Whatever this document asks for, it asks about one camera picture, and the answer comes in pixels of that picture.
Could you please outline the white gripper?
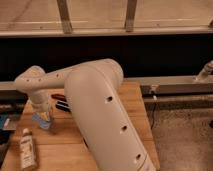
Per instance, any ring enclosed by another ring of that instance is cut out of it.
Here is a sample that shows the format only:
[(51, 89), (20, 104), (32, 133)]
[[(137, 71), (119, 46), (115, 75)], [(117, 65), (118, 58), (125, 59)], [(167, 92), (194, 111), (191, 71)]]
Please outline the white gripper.
[(31, 101), (33, 109), (37, 112), (37, 115), (44, 121), (49, 122), (51, 120), (52, 109), (50, 94), (47, 90), (37, 90), (29, 93), (29, 99)]

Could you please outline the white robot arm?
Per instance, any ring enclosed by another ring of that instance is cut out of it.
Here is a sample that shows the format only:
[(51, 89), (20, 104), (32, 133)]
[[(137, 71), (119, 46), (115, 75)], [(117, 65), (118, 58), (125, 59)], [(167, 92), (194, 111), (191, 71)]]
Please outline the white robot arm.
[(122, 82), (121, 66), (102, 59), (50, 73), (32, 66), (16, 77), (14, 85), (38, 112), (49, 107), (46, 91), (62, 88), (100, 171), (156, 171), (117, 94)]

